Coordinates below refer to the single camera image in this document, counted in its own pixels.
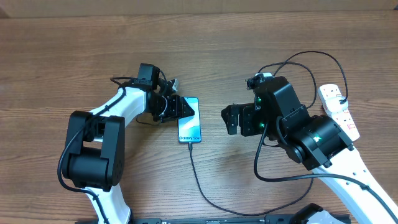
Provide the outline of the blue Galaxy smartphone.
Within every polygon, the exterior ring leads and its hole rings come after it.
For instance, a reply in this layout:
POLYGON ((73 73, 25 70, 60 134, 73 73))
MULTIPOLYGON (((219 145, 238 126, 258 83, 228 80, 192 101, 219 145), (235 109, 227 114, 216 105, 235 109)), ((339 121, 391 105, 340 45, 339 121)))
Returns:
POLYGON ((178 120, 179 143, 201 142, 199 100, 195 97, 185 97, 188 105, 193 109, 194 115, 178 120))

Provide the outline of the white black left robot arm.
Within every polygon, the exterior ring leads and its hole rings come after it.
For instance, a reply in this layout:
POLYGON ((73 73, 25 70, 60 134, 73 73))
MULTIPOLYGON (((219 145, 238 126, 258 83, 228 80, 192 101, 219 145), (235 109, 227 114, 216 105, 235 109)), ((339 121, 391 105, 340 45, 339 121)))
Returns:
POLYGON ((155 65, 142 63, 137 77, 113 77, 116 94, 89 112, 74 111, 69 118, 65 148, 57 177, 61 186, 83 193, 97 214, 94 223, 132 223, 134 215, 124 200, 120 181, 125 168, 125 130, 143 113, 160 123, 194 121, 195 100, 177 95, 178 80, 166 79, 155 65))

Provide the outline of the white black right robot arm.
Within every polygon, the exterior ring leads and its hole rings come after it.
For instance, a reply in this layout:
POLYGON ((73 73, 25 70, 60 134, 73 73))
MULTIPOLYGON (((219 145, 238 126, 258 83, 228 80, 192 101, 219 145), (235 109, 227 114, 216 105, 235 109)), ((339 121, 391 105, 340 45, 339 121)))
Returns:
POLYGON ((261 135, 277 141, 307 175, 266 178, 287 182, 318 178, 343 202, 358 223, 397 223, 397 205, 366 168, 353 140, 329 116, 310 116, 285 77, 258 73, 247 81, 254 102, 221 112, 228 134, 261 135))

